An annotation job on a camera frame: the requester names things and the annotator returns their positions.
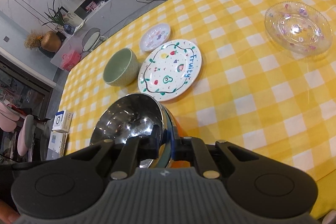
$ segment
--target light blue wall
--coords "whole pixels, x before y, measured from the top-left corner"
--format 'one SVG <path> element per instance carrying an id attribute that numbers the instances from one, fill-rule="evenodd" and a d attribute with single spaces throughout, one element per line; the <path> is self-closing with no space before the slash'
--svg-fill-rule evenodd
<path id="1" fill-rule="evenodd" d="M 24 41 L 28 32 L 0 11 L 0 47 L 16 57 L 22 63 L 53 80 L 57 67 L 50 63 L 38 49 L 26 49 Z"/>

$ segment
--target green bowl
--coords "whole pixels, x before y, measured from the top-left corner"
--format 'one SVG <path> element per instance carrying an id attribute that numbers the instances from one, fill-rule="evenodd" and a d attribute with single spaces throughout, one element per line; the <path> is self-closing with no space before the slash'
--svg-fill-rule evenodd
<path id="1" fill-rule="evenodd" d="M 133 82 L 138 73 L 139 62 L 135 53 L 129 48 L 123 48 L 107 62 L 103 79 L 108 85 L 125 86 Z"/>

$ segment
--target pink container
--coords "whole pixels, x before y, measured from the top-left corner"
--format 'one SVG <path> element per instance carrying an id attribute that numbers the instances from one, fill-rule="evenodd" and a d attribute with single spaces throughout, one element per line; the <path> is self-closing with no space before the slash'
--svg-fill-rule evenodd
<path id="1" fill-rule="evenodd" d="M 62 58 L 61 68 L 71 71 L 71 69 L 80 61 L 81 55 L 75 50 L 71 50 L 67 54 L 63 54 Z"/>

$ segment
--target metal pin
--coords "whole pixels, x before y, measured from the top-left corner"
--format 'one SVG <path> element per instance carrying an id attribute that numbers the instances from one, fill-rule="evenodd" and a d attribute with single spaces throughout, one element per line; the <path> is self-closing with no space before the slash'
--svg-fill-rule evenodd
<path id="1" fill-rule="evenodd" d="M 203 173 L 203 177 L 205 177 L 206 179 L 216 179 L 219 178 L 219 176 L 220 173 L 214 170 L 208 170 Z"/>
<path id="2" fill-rule="evenodd" d="M 127 173 L 124 172 L 124 171 L 116 171 L 116 172 L 113 172 L 111 173 L 111 178 L 113 179 L 125 179 L 127 177 Z"/>

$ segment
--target binder notebook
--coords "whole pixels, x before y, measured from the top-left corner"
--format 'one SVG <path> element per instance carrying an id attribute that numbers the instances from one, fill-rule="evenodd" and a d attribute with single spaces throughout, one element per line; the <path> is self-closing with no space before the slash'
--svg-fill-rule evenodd
<path id="1" fill-rule="evenodd" d="M 60 157 L 63 157 L 67 136 L 67 133 L 59 133 L 56 131 L 51 132 L 48 145 L 47 160 L 56 160 Z"/>

